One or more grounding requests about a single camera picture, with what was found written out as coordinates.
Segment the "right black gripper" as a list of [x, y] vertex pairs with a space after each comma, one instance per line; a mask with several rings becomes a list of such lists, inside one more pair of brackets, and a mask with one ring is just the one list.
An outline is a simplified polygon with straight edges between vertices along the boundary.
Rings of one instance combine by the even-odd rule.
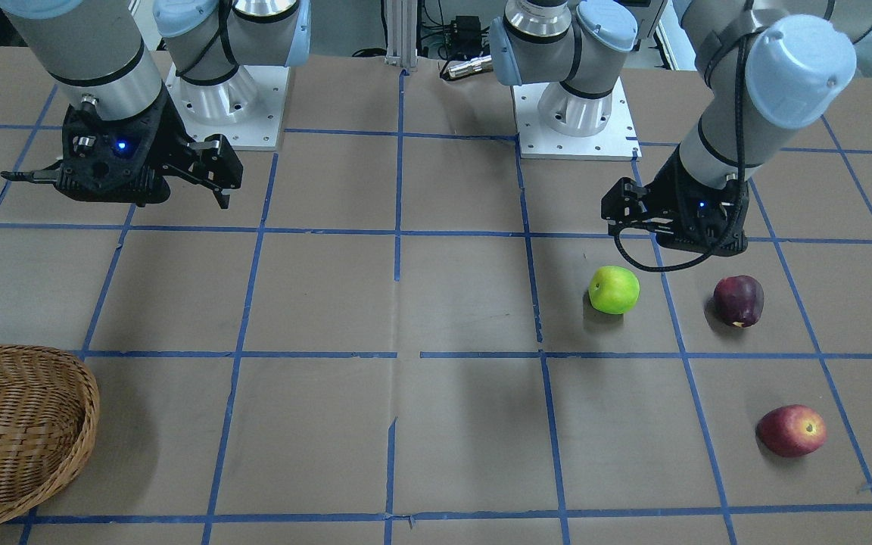
[[39, 170], [3, 170], [9, 182], [48, 184], [75, 201], [136, 206], [169, 199], [168, 176], [211, 190], [222, 210], [242, 186], [244, 168], [225, 135], [192, 142], [168, 97], [125, 120], [102, 120], [99, 100], [67, 108], [62, 158]]

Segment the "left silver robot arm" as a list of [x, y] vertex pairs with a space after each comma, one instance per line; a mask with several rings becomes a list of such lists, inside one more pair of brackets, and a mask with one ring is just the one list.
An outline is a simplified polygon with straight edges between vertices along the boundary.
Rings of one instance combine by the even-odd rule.
[[[644, 230], [698, 261], [730, 257], [748, 245], [748, 180], [851, 82], [855, 46], [872, 42], [872, 1], [675, 1], [674, 9], [712, 102], [653, 182], [623, 177], [601, 214], [613, 238]], [[585, 137], [605, 126], [639, 21], [616, 1], [509, 1], [488, 34], [499, 82], [546, 84], [544, 122]]]

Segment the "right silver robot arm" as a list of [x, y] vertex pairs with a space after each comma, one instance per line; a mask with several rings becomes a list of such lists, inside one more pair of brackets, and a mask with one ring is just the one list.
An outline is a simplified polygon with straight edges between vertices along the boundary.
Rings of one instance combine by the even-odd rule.
[[0, 10], [69, 101], [61, 157], [1, 176], [75, 201], [160, 204], [179, 177], [227, 208], [244, 168], [221, 129], [263, 116], [250, 68], [298, 67], [310, 55], [308, 1], [156, 1], [173, 83], [123, 1], [0, 1]]

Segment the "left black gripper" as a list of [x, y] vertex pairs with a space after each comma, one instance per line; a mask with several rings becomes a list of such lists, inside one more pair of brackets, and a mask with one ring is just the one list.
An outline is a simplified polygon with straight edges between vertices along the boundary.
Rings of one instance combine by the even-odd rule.
[[601, 217], [610, 235], [643, 230], [674, 251], [736, 256], [749, 244], [743, 228], [749, 196], [741, 188], [736, 179], [721, 189], [696, 182], [674, 151], [650, 183], [617, 180], [602, 197]]

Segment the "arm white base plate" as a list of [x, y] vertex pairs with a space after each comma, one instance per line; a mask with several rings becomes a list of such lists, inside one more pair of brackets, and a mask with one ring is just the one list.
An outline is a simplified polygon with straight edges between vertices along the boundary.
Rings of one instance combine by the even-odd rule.
[[571, 95], [560, 83], [511, 90], [523, 158], [630, 161], [643, 156], [621, 79], [598, 99]]
[[227, 82], [194, 86], [170, 66], [166, 87], [188, 135], [223, 134], [236, 151], [276, 151], [291, 68], [242, 66]]

